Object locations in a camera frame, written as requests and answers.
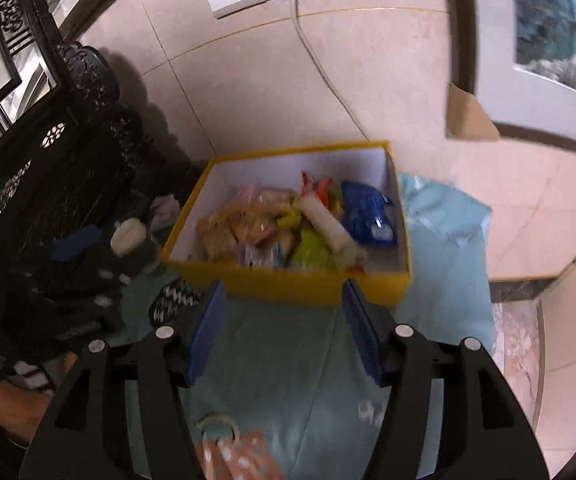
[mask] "electrical cord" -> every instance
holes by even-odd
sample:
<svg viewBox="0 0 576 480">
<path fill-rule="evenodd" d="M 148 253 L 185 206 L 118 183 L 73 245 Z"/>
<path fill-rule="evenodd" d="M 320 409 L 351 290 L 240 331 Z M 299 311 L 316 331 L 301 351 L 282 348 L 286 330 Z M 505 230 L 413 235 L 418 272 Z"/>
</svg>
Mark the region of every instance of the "electrical cord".
<svg viewBox="0 0 576 480">
<path fill-rule="evenodd" d="M 350 105 L 341 96 L 341 94 L 337 90 L 337 87 L 335 87 L 335 85 L 332 83 L 332 81 L 330 81 L 330 78 L 328 77 L 327 73 L 325 73 L 325 70 L 324 70 L 321 62 L 319 61 L 319 58 L 317 57 L 315 50 L 312 48 L 312 45 L 310 44 L 310 42 L 308 41 L 308 38 L 306 37 L 305 33 L 303 32 L 303 29 L 301 28 L 301 23 L 299 21 L 299 1 L 298 0 L 290 0 L 290 17 L 292 18 L 292 25 L 294 26 L 294 30 L 297 32 L 297 36 L 299 37 L 299 40 L 301 40 L 303 47 L 306 49 L 306 52 L 310 56 L 312 63 L 314 63 L 317 71 L 319 72 L 319 75 L 324 80 L 327 87 L 330 88 L 330 91 L 333 93 L 333 95 L 341 103 L 341 106 L 343 107 L 343 109 L 345 109 L 345 111 L 348 113 L 350 118 L 353 120 L 353 123 L 355 124 L 355 126 L 357 128 L 359 128 L 359 131 L 361 132 L 361 134 L 365 137 L 366 140 L 370 140 L 366 134 L 366 130 L 364 129 L 363 125 L 361 124 L 361 121 L 357 118 L 356 115 L 354 115 L 354 112 L 353 112 L 352 108 L 350 107 Z"/>
</svg>

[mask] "teal blanket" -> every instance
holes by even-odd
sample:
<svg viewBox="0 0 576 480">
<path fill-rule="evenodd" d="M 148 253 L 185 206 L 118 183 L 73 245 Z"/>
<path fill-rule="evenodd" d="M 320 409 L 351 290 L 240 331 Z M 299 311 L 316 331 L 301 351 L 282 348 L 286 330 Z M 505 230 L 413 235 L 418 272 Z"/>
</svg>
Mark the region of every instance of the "teal blanket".
<svg viewBox="0 0 576 480">
<path fill-rule="evenodd" d="M 476 336 L 490 351 L 494 337 L 485 246 L 490 208 L 461 191 L 400 175 L 414 282 L 395 318 L 427 338 L 456 344 Z M 113 344 L 149 332 L 147 311 L 175 275 L 160 270 L 133 280 L 124 295 L 126 330 Z M 286 478 L 358 480 L 383 420 L 389 388 L 366 376 L 338 306 L 313 308 L 228 300 L 202 378 L 180 390 L 193 422 L 207 413 L 232 416 L 242 431 L 262 428 Z M 149 476 L 136 385 L 126 393 L 135 471 Z M 443 384 L 433 381 L 418 470 L 436 466 Z"/>
</svg>

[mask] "blue item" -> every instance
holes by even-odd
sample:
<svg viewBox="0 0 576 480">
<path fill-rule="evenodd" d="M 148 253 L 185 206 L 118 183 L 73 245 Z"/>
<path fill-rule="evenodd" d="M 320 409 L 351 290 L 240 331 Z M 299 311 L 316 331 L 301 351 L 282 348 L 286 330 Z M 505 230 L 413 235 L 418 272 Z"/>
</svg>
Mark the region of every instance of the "blue item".
<svg viewBox="0 0 576 480">
<path fill-rule="evenodd" d="M 190 344 L 187 346 L 187 354 L 189 355 L 187 366 L 185 369 L 185 379 L 188 384 L 192 386 L 196 380 L 203 375 L 203 371 L 208 361 L 208 354 L 210 347 L 214 341 L 214 336 L 217 334 L 217 329 L 223 318 L 223 306 L 226 301 L 226 287 L 223 282 L 215 282 L 212 288 L 205 295 L 200 303 L 203 306 L 201 319 L 199 320 L 196 330 L 193 333 Z M 189 321 L 190 317 L 196 314 L 196 311 L 191 308 L 181 309 L 177 313 L 177 323 L 179 326 L 184 326 Z"/>
<path fill-rule="evenodd" d="M 397 237 L 384 208 L 391 200 L 377 189 L 359 182 L 342 182 L 343 227 L 360 245 L 395 245 Z"/>
<path fill-rule="evenodd" d="M 88 225 L 61 240 L 55 240 L 50 249 L 50 257 L 57 262 L 67 262 L 99 243 L 101 235 L 103 231 L 96 225 Z"/>
<path fill-rule="evenodd" d="M 354 343 L 363 363 L 363 368 L 374 379 L 375 384 L 381 386 L 383 376 L 379 367 L 381 363 L 379 358 L 380 341 L 375 327 L 370 323 L 366 312 L 356 308 L 357 304 L 361 304 L 361 301 L 357 300 L 360 294 L 360 290 L 344 283 L 341 290 L 341 307 L 353 333 Z"/>
</svg>

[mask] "orange object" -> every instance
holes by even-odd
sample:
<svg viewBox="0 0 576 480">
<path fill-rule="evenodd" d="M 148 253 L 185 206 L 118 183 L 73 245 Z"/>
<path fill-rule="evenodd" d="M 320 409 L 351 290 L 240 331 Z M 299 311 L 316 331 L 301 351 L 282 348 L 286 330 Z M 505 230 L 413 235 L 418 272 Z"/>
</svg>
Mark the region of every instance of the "orange object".
<svg viewBox="0 0 576 480">
<path fill-rule="evenodd" d="M 303 187 L 301 188 L 301 196 L 306 196 L 308 193 L 314 192 L 321 200 L 321 203 L 327 208 L 328 207 L 328 195 L 327 188 L 332 182 L 331 178 L 322 178 L 318 182 L 311 179 L 308 173 L 305 171 L 301 172 L 301 179 L 303 181 Z"/>
<path fill-rule="evenodd" d="M 229 424 L 232 439 L 210 441 L 203 428 L 211 422 Z M 263 431 L 241 434 L 237 424 L 225 415 L 210 415 L 199 424 L 203 442 L 196 448 L 206 480 L 284 480 L 274 457 L 268 452 Z"/>
</svg>

